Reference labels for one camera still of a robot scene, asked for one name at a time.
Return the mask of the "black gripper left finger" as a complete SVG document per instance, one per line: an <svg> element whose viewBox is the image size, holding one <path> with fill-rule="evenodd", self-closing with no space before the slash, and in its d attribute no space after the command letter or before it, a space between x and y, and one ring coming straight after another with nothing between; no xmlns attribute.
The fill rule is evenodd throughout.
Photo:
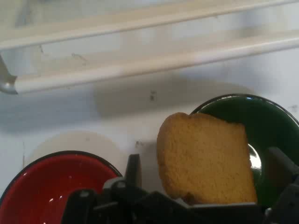
<svg viewBox="0 0 299 224"><path fill-rule="evenodd" d="M128 158L123 177L116 177L105 182L103 193L112 202L135 203L142 197L141 160L139 154Z"/></svg>

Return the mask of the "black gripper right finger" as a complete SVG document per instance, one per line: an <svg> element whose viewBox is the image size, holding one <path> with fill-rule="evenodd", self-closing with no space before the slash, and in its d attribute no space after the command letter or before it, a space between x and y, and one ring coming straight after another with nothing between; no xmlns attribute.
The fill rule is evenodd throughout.
<svg viewBox="0 0 299 224"><path fill-rule="evenodd" d="M264 202L274 203L291 184L299 183L299 166L278 147L270 147L264 161Z"/></svg>

